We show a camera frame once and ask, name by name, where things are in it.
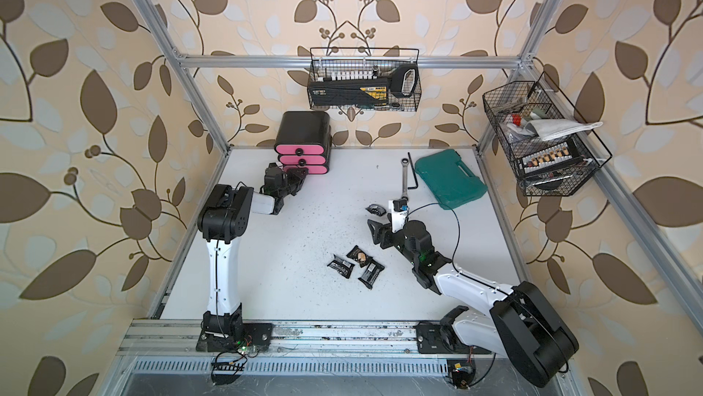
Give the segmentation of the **black cookie packet orange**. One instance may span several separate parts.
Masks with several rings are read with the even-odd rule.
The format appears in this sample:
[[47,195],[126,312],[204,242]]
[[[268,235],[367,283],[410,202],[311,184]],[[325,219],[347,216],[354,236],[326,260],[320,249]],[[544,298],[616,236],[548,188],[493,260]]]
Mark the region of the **black cookie packet orange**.
[[367,254],[358,245],[355,245],[353,249],[347,253],[346,257],[356,262],[361,268],[373,262],[373,257]]

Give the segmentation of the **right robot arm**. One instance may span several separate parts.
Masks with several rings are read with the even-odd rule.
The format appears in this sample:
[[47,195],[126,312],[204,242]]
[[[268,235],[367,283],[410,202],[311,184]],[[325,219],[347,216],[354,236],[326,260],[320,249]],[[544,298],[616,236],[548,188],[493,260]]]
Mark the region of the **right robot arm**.
[[368,220],[373,243],[395,248],[412,265],[417,282],[437,295],[461,302],[443,317],[443,347],[476,346],[510,360],[528,382],[544,388],[580,344],[545,295],[531,282],[501,284],[457,268],[435,250],[425,224],[408,221],[394,231],[390,223]]

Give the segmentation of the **pink drawer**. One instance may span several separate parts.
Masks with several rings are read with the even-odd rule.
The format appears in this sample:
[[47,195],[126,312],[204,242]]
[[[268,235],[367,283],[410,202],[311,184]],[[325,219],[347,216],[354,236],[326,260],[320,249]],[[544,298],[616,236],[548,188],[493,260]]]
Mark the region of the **pink drawer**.
[[296,165],[286,165],[284,169],[287,171],[289,169],[307,169],[310,175],[326,175],[329,172],[328,167],[324,165],[306,165],[305,167],[297,167]]
[[282,156],[322,156],[326,153],[322,145],[276,145],[275,150]]
[[325,156],[295,156],[294,154],[281,154],[278,161],[282,165],[295,165],[296,167],[309,167],[310,165],[327,165]]

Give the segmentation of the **pink bottom drawer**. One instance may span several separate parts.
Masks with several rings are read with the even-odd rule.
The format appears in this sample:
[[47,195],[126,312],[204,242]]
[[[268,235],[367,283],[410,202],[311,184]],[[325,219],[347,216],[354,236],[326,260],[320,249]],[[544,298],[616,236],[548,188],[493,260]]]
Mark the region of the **pink bottom drawer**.
[[286,165],[284,169],[287,171],[289,169],[307,169],[310,175],[326,175],[329,172],[328,167],[324,165],[306,165],[305,167],[297,167],[296,165]]

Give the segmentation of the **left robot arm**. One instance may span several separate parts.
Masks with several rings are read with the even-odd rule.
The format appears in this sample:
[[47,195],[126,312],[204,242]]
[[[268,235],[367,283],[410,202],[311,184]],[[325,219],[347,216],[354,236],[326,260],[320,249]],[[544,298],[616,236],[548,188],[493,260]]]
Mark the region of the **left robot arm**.
[[298,194],[308,174],[306,167],[286,170],[271,163],[259,190],[243,183],[234,187],[218,184],[213,188],[197,220],[210,266],[209,300],[197,350],[234,352],[269,346],[272,324],[243,322],[238,281],[240,244],[250,216],[280,213],[285,197]]

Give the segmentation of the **pink top drawer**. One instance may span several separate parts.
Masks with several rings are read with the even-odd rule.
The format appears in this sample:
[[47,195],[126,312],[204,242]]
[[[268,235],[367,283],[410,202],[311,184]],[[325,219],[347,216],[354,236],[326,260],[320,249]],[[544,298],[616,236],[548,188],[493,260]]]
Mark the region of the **pink top drawer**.
[[326,153],[322,145],[276,145],[275,150],[282,156],[322,156]]

